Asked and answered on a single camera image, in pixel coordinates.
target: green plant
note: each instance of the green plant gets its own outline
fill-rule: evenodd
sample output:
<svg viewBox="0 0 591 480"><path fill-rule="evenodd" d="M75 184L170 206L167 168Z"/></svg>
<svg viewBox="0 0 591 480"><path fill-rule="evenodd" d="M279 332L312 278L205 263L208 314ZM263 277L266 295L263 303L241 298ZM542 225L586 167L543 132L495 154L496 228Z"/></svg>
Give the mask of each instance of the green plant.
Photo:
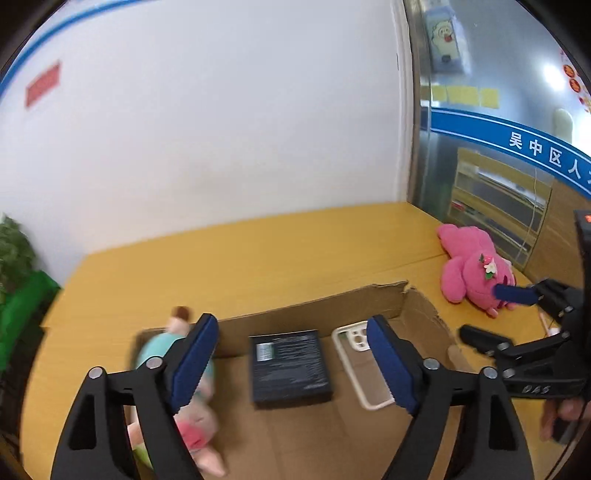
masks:
<svg viewBox="0 0 591 480"><path fill-rule="evenodd" d="M0 307L33 272L35 252L20 225L8 216L0 223Z"/></svg>

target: pink teddy bear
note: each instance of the pink teddy bear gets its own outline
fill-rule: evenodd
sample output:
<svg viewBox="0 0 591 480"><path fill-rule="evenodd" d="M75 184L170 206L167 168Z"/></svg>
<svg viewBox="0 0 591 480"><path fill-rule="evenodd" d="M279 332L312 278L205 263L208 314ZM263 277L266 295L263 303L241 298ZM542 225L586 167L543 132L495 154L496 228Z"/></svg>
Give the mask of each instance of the pink teddy bear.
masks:
<svg viewBox="0 0 591 480"><path fill-rule="evenodd" d="M451 257L441 274L441 292L448 301L460 303L468 297L493 318L504 306L515 308L492 293L498 283L515 285L515 276L511 263L496 253L488 233L475 226L458 228L446 223L437 229L437 236Z"/></svg>

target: red sign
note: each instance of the red sign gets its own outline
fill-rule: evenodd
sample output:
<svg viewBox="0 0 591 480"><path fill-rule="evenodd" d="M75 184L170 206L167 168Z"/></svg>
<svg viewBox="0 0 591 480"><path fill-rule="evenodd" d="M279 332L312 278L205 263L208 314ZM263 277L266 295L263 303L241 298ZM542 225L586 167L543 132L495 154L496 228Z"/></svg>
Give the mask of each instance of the red sign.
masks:
<svg viewBox="0 0 591 480"><path fill-rule="evenodd" d="M27 87L27 98L25 100L27 108L39 100L39 98L45 95L49 90L59 85L60 66L61 63L57 62L53 67L39 75L39 77L29 84Z"/></svg>

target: flower decoration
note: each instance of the flower decoration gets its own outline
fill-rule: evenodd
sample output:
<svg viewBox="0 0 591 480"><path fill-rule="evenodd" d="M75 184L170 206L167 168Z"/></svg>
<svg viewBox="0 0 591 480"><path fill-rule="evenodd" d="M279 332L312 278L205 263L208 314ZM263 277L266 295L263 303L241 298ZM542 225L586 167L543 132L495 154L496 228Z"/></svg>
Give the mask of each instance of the flower decoration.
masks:
<svg viewBox="0 0 591 480"><path fill-rule="evenodd" d="M487 280L490 280L492 277L496 276L496 263L495 259L492 258L490 255L486 257L484 255L480 256L480 263L484 266L485 276Z"/></svg>

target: human hand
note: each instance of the human hand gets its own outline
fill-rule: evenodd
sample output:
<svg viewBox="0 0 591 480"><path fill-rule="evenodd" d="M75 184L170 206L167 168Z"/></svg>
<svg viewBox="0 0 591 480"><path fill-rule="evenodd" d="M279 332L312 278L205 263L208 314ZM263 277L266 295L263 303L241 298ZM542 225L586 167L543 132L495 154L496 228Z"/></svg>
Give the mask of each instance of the human hand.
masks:
<svg viewBox="0 0 591 480"><path fill-rule="evenodd" d="M583 405L582 398L569 398L561 402L558 400L546 400L540 421L540 439L546 441L552 438L552 429L554 421L557 418L565 421L578 420L583 410ZM591 419L591 402L585 406L585 412L582 418Z"/></svg>

